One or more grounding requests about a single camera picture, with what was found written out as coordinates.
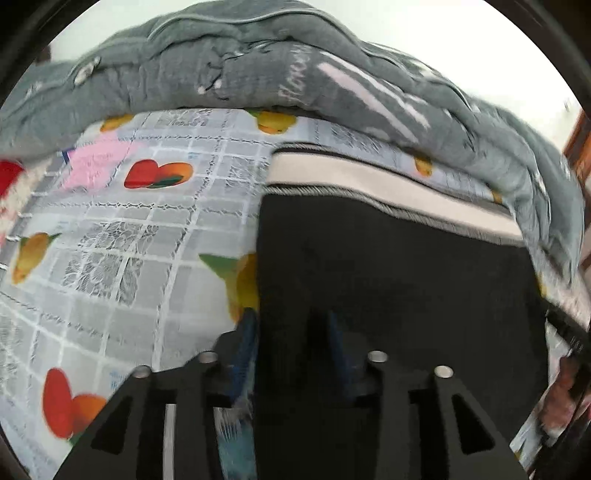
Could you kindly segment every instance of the fruit print tablecloth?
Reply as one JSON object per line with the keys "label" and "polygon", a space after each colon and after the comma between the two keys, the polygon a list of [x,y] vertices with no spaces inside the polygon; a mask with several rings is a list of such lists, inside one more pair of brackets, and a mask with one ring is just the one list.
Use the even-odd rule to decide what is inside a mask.
{"label": "fruit print tablecloth", "polygon": [[[50,160],[0,249],[0,421],[34,479],[54,475],[134,366],[178,367],[258,307],[258,208],[282,142],[502,202],[465,174],[318,119],[191,109],[89,127]],[[226,477],[254,478],[248,405],[219,412],[217,426]]]}

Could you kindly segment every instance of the gray fabric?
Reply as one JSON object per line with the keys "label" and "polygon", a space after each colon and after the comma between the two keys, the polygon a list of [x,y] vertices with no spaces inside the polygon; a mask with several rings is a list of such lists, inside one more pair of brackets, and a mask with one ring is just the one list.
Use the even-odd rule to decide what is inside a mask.
{"label": "gray fabric", "polygon": [[[86,80],[82,69],[92,72]],[[197,4],[117,33],[77,62],[30,68],[0,110],[0,154],[69,148],[92,122],[124,113],[275,105],[483,180],[513,208],[526,240],[572,278],[583,198],[552,145],[416,59],[364,43],[293,0]]]}

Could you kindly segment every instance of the silver screw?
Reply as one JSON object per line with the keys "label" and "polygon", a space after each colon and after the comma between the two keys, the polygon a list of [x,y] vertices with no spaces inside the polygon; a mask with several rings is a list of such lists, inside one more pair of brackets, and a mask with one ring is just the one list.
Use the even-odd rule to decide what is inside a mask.
{"label": "silver screw", "polygon": [[135,378],[146,378],[152,374],[152,369],[148,365],[140,365],[134,368],[131,373]]}
{"label": "silver screw", "polygon": [[435,367],[435,374],[439,378],[451,378],[453,377],[453,370],[447,365],[439,365],[438,367]]}
{"label": "silver screw", "polygon": [[199,362],[203,364],[212,364],[217,362],[217,353],[212,351],[201,352],[199,354]]}
{"label": "silver screw", "polygon": [[388,360],[388,354],[380,350],[372,350],[368,353],[368,360],[375,364],[383,364]]}

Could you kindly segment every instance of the pink sticky note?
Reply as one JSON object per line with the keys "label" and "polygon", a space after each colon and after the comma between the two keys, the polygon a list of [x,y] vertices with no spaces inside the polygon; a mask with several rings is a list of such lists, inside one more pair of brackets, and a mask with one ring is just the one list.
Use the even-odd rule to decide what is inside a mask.
{"label": "pink sticky note", "polygon": [[117,166],[138,147],[136,142],[119,140],[116,132],[107,132],[93,144],[68,152],[72,171],[61,189],[104,189]]}

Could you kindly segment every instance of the gray quilt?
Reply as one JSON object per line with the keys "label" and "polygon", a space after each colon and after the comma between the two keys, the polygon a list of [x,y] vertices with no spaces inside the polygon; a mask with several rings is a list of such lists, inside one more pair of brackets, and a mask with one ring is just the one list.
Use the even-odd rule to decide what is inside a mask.
{"label": "gray quilt", "polygon": [[293,0],[197,4],[76,62],[31,67],[0,110],[0,155],[38,157],[103,118],[188,106],[298,107],[445,163],[498,191],[565,278],[577,268],[582,194],[552,145],[422,62]]}

